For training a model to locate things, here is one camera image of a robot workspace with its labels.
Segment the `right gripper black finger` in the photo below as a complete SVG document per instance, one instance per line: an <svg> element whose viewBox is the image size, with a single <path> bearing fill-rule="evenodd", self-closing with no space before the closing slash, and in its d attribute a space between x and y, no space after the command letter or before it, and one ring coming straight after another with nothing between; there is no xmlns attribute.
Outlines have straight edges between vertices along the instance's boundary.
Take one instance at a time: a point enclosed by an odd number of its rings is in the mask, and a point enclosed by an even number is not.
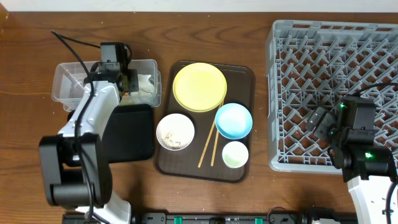
<svg viewBox="0 0 398 224"><path fill-rule="evenodd" d="M314 130L323 120L327 110L324 107L318 107L311 115L306 124L306 130Z"/></svg>
<svg viewBox="0 0 398 224"><path fill-rule="evenodd" d="M327 112L321 123L315 128L314 135L318 139L327 140L331 136L331 130L336 124L334 114Z"/></svg>

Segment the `white tissue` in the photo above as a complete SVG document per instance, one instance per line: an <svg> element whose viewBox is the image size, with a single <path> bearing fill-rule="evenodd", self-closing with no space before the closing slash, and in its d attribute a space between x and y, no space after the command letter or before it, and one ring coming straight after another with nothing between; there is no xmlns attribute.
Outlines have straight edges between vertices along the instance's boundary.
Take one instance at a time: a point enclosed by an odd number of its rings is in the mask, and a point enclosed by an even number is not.
<svg viewBox="0 0 398 224"><path fill-rule="evenodd" d="M153 94L155 88L154 84L150 82L151 75L143 75L138 74L138 82L139 82L139 95L149 96Z"/></svg>

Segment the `white bowl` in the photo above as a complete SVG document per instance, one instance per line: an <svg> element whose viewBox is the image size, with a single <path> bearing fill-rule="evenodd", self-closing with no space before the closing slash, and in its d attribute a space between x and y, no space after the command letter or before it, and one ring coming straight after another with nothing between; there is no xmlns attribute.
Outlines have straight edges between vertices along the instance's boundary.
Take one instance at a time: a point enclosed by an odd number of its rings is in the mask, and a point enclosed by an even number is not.
<svg viewBox="0 0 398 224"><path fill-rule="evenodd" d="M191 119L180 113L163 117L156 128L158 143L170 151L185 149L195 137L195 127Z"/></svg>

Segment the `light blue bowl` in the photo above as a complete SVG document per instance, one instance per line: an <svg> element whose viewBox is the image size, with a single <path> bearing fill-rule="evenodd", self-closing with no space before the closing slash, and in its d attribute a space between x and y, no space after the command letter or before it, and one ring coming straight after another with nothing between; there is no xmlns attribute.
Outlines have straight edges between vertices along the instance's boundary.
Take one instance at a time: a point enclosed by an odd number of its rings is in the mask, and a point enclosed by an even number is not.
<svg viewBox="0 0 398 224"><path fill-rule="evenodd" d="M227 103L216 112L215 126L223 137L237 140L245 138L251 132L253 119L245 106Z"/></svg>

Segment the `pale green cup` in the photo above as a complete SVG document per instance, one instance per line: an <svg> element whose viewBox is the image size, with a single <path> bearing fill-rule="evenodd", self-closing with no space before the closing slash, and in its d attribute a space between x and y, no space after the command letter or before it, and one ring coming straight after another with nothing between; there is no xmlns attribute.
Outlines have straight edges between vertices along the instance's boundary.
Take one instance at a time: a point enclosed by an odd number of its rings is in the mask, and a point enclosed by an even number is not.
<svg viewBox="0 0 398 224"><path fill-rule="evenodd" d="M231 169L244 166L248 159L249 151L247 147L239 141L227 143L222 150L222 160L225 165Z"/></svg>

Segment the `green yellow snack wrapper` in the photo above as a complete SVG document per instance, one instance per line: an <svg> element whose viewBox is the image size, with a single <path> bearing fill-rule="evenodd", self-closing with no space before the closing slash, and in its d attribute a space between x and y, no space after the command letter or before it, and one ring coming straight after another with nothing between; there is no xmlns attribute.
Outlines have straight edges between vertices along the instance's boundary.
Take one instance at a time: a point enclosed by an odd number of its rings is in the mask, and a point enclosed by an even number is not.
<svg viewBox="0 0 398 224"><path fill-rule="evenodd" d="M125 93L122 97L120 105L138 105L143 104L147 94L137 92Z"/></svg>

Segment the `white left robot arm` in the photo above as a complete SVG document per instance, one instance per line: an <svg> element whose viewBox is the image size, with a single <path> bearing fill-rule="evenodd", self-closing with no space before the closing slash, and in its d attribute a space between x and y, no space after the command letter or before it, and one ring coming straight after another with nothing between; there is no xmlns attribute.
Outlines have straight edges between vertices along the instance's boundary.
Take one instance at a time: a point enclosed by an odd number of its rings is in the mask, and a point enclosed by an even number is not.
<svg viewBox="0 0 398 224"><path fill-rule="evenodd" d="M95 62L85 80L85 93L72 117L54 136L39 142L47 202L83 214L84 223L132 223L132 206L113 190L104 130L120 95L120 66Z"/></svg>

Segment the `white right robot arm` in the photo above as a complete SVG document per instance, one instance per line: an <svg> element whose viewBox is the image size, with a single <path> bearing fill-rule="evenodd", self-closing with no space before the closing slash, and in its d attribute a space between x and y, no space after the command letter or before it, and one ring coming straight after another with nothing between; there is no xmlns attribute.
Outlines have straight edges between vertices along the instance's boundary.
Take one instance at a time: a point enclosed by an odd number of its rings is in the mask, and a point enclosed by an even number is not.
<svg viewBox="0 0 398 224"><path fill-rule="evenodd" d="M360 96L342 98L337 112L319 106L306 130L328 143L332 165L342 171L359 223L397 221L397 169L390 149L374 140L376 105Z"/></svg>

